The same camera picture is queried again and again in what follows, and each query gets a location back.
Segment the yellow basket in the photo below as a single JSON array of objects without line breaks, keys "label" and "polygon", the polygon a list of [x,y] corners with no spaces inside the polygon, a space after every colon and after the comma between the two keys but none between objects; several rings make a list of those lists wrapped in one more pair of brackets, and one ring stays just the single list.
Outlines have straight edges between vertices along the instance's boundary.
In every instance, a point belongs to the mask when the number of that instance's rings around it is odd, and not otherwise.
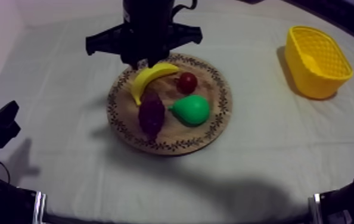
[{"label": "yellow basket", "polygon": [[311,27],[290,28],[285,59],[298,90],[311,98],[332,96],[353,74],[334,39]]}]

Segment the red tomato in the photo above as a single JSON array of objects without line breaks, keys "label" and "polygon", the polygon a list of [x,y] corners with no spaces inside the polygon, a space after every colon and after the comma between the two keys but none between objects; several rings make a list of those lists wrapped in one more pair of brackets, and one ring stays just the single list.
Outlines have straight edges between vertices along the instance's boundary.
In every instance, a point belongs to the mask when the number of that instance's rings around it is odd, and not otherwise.
[{"label": "red tomato", "polygon": [[177,89],[182,94],[191,94],[198,85],[197,78],[189,72],[182,73],[177,82]]}]

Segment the toy banana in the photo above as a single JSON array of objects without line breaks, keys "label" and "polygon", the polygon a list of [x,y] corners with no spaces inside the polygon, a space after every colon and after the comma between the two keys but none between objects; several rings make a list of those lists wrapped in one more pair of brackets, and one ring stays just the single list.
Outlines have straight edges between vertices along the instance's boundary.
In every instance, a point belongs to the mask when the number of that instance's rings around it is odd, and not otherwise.
[{"label": "toy banana", "polygon": [[169,63],[158,63],[152,68],[143,69],[135,78],[131,86],[131,95],[135,100],[135,103],[141,105],[141,95],[144,93],[145,87],[154,79],[167,76],[169,74],[177,72],[179,69],[177,66]]}]

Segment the round wooden board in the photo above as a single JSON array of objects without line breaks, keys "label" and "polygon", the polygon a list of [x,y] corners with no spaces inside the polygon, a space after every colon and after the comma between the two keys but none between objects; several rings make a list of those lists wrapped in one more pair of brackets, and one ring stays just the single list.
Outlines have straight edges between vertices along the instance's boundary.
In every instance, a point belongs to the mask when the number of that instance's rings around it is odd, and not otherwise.
[{"label": "round wooden board", "polygon": [[176,74],[151,82],[145,91],[157,92],[167,108],[185,97],[176,89],[176,79],[183,72],[196,75],[198,86],[194,93],[205,97],[210,105],[210,117],[198,127],[186,127],[170,111],[155,141],[148,141],[138,121],[138,110],[130,94],[134,78],[147,67],[146,61],[138,63],[138,70],[126,69],[115,81],[108,95],[107,117],[116,133],[129,145],[152,154],[181,155],[205,147],[226,128],[231,111],[231,91],[224,77],[209,63],[185,54],[170,54],[162,60],[180,68]]}]

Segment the table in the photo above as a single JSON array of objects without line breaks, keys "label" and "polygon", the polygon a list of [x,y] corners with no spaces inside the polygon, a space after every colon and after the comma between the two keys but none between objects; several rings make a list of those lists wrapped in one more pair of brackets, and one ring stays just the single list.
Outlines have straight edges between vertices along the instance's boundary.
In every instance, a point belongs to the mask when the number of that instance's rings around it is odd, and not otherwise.
[{"label": "table", "polygon": [[106,96],[126,65],[84,50],[86,36],[121,22],[120,11],[29,29],[0,75],[0,107],[15,99],[22,128],[0,160],[12,184],[48,194],[49,212],[139,223],[260,222],[301,214],[307,197],[352,181],[354,77],[334,98],[311,101],[290,89],[282,52],[289,27],[312,26],[339,43],[354,69],[354,37],[282,1],[209,0],[182,11],[176,22],[200,26],[204,39],[174,51],[219,69],[233,112],[205,149],[159,158],[130,149],[107,124]]}]

